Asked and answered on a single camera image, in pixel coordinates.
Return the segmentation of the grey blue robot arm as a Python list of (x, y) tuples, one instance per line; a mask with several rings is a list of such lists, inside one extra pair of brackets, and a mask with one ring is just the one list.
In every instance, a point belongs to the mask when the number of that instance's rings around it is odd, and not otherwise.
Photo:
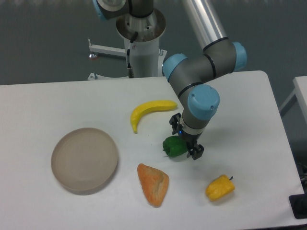
[(125, 48), (89, 45), (90, 51), (123, 56), (129, 78), (164, 74), (183, 106), (183, 112), (169, 121), (172, 132), (185, 142), (189, 157), (200, 158), (204, 147), (198, 138), (220, 102), (218, 92), (207, 82), (242, 69), (247, 62), (245, 48), (229, 40), (208, 0), (183, 1), (202, 49), (202, 55), (195, 59), (183, 54), (162, 57), (159, 39), (166, 20), (152, 0), (95, 0), (93, 6), (101, 20), (116, 19)]

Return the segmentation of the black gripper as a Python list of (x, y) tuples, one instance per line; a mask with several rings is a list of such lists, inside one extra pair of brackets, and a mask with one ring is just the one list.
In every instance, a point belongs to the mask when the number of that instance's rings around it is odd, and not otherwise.
[(180, 119), (181, 113), (177, 113), (170, 118), (169, 124), (172, 126), (172, 135), (178, 134), (179, 138), (187, 144), (187, 158), (192, 157), (193, 160), (197, 160), (204, 152), (204, 147), (198, 144), (198, 139), (202, 132), (199, 134), (189, 134), (182, 129)]

